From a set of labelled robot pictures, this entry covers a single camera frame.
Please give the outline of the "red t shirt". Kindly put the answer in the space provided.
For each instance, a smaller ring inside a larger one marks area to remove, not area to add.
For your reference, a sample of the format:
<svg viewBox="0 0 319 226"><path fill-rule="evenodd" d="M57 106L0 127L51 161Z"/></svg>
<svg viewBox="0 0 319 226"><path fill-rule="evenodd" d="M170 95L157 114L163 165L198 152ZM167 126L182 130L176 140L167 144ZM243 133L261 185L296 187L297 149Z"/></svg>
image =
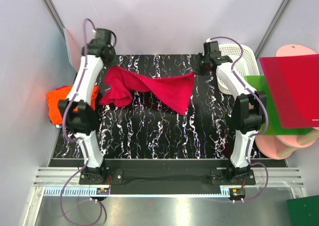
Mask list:
<svg viewBox="0 0 319 226"><path fill-rule="evenodd" d="M99 104L114 104L116 107L124 107L132 102L132 91L152 92L168 108L184 115L189 106L194 82L195 73L150 78L114 66L109 68L104 79L104 83L111 88L103 95Z"/></svg>

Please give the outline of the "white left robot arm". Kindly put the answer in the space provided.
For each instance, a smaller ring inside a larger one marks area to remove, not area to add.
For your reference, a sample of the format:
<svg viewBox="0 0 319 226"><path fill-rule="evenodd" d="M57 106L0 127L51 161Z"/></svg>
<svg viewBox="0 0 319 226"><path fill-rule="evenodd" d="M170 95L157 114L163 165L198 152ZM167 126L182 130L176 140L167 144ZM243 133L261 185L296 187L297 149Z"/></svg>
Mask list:
<svg viewBox="0 0 319 226"><path fill-rule="evenodd" d="M92 93L97 76L115 58L116 35L109 29L97 28L95 36L81 51L81 61L74 84L64 100L59 100L62 114L62 130L73 134L84 156L83 177L90 177L95 183L107 180L107 169L96 137L99 116L93 109Z"/></svg>

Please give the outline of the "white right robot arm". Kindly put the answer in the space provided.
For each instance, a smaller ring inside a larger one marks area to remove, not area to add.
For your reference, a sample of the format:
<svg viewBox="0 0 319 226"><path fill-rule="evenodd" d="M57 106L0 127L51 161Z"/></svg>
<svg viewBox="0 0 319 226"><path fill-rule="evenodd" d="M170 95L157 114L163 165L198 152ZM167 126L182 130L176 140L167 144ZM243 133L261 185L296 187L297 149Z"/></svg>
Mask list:
<svg viewBox="0 0 319 226"><path fill-rule="evenodd" d="M249 177L250 155L255 137L261 126L268 123L267 95L249 85L235 69L235 64L243 56L243 47L233 41L241 50L239 57L233 61L230 56L221 53L217 39L210 38L203 44L204 53L199 55L195 72L198 75L215 72L216 77L226 84L235 98L231 114L231 123L236 131L235 142L225 178L231 184L239 184Z"/></svg>

